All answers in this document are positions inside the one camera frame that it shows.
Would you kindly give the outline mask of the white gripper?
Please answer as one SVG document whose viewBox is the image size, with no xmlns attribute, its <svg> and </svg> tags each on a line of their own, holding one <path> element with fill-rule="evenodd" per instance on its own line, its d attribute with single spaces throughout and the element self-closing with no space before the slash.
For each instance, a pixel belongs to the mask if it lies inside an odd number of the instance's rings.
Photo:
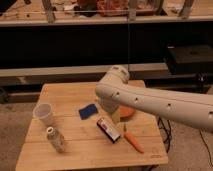
<svg viewBox="0 0 213 171">
<path fill-rule="evenodd" d="M 118 124 L 120 122 L 120 114 L 118 113 L 119 108 L 118 104 L 103 98 L 100 98 L 98 100 L 98 103 L 101 106 L 101 108 L 109 115 L 109 117 L 115 124 Z"/>
</svg>

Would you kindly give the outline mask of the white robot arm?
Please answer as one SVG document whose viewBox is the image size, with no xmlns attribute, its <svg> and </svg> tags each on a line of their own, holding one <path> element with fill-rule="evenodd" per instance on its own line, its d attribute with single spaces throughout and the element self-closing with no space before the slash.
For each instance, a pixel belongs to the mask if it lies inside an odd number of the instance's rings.
<svg viewBox="0 0 213 171">
<path fill-rule="evenodd" d="M 129 78 L 125 67 L 113 65 L 96 84 L 105 111 L 122 104 L 213 133 L 213 95 L 131 86 Z"/>
</svg>

